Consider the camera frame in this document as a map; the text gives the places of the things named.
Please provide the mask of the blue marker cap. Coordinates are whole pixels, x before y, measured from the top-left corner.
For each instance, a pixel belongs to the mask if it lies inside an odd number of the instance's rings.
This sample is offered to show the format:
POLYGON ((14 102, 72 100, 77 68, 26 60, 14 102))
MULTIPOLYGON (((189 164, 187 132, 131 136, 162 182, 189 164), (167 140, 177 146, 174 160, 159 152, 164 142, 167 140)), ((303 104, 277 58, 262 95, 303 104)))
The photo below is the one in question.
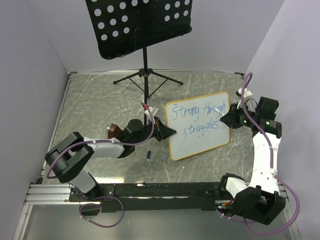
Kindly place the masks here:
POLYGON ((152 153, 151 150, 148 150, 147 156, 146 156, 148 163, 150 162, 151 153, 152 153))

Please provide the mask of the yellow framed whiteboard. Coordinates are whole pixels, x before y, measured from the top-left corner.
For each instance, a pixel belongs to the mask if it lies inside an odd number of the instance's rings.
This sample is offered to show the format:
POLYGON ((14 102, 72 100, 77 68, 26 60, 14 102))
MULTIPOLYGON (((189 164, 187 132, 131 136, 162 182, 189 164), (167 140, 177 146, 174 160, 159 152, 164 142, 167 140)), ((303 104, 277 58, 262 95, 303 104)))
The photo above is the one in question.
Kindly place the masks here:
POLYGON ((230 141, 230 129, 220 121, 230 109, 226 91, 172 101, 165 106, 166 125, 176 134, 169 137, 170 158, 182 160, 215 148, 230 141))

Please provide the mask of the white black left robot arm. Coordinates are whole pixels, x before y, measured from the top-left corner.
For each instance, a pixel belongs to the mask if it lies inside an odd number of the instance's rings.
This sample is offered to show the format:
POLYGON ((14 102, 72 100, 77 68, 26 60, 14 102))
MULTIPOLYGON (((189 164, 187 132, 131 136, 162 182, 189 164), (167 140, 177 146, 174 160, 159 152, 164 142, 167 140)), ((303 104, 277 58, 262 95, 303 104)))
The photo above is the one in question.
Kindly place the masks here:
POLYGON ((124 129, 111 124, 106 139, 83 137, 79 132, 72 132, 45 155, 50 166, 49 172, 60 183, 69 183, 81 192, 87 201, 93 201, 102 195, 102 188, 94 177, 84 170, 91 159, 121 159, 135 151, 151 138, 161 142, 176 134, 176 130, 164 125, 154 117, 144 125, 139 119, 132 119, 124 129))

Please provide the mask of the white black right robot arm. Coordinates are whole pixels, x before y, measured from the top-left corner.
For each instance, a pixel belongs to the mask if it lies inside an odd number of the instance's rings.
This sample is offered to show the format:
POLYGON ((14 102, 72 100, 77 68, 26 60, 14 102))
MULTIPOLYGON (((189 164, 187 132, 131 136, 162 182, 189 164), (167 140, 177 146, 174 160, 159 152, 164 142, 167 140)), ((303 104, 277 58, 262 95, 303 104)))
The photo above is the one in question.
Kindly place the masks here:
POLYGON ((248 127, 252 132, 254 160, 249 183, 235 174, 220 179, 218 193, 223 199, 233 198, 230 210, 263 225, 269 225, 284 209, 286 200, 280 195, 277 155, 282 137, 282 124, 275 120, 279 102, 261 97, 255 111, 231 104, 220 121, 231 129, 248 127))

